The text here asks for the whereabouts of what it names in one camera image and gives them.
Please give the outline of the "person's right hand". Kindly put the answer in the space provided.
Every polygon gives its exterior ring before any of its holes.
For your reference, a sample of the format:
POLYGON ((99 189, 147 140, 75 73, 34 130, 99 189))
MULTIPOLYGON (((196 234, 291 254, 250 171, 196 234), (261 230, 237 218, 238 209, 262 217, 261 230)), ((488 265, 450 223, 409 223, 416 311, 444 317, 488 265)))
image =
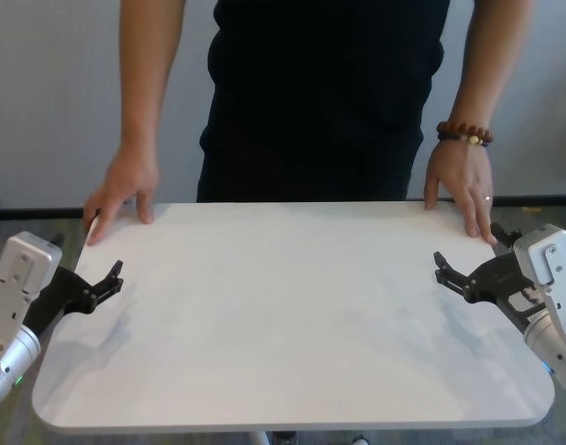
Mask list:
POLYGON ((130 198, 135 199, 139 221, 152 223, 153 200, 159 178, 156 141, 122 141, 101 185, 85 201, 86 244, 93 246, 104 238, 122 204, 130 198))

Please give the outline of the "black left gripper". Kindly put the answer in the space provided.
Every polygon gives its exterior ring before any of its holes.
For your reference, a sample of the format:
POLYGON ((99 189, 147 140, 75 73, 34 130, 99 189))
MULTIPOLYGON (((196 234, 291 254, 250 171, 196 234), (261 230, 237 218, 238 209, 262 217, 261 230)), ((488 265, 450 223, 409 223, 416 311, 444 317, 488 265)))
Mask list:
MULTIPOLYGON (((63 244, 63 234, 56 234, 51 243, 63 244)), ((108 274, 95 285, 89 285, 78 274, 59 267, 50 284, 30 305, 23 325, 38 340, 45 337, 50 327, 54 327, 66 314, 73 312, 90 314, 96 306, 110 299, 122 289, 120 278, 123 262, 116 261, 108 274)))

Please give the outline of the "person's left hand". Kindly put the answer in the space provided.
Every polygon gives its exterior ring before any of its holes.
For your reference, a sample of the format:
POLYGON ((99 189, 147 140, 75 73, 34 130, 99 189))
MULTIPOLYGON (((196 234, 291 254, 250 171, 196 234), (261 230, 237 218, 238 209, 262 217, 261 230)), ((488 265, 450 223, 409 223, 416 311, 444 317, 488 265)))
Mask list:
POLYGON ((427 210, 436 206, 440 186, 455 201, 467 235, 495 245, 490 215, 493 178, 485 148, 464 141, 440 141, 431 153, 426 170, 424 202, 427 210))

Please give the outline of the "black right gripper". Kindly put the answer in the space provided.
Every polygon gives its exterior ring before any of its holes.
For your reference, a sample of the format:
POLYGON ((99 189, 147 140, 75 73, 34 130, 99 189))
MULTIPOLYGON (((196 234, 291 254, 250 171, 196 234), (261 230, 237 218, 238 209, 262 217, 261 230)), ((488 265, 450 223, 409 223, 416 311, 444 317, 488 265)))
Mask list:
POLYGON ((454 270, 446 258, 436 251, 433 253, 437 266, 436 281, 464 297, 467 303, 489 302, 496 305, 520 332, 525 332, 530 325, 530 317, 538 314, 546 305, 531 301, 531 296, 536 297, 538 290, 534 283, 522 274, 515 254, 507 253, 520 238, 520 230, 506 230, 499 223, 492 222, 491 232, 496 239, 496 244, 493 246, 494 253, 503 255, 484 262, 466 276, 454 270), (515 309, 509 302, 515 294, 521 294, 531 302, 531 308, 515 309))

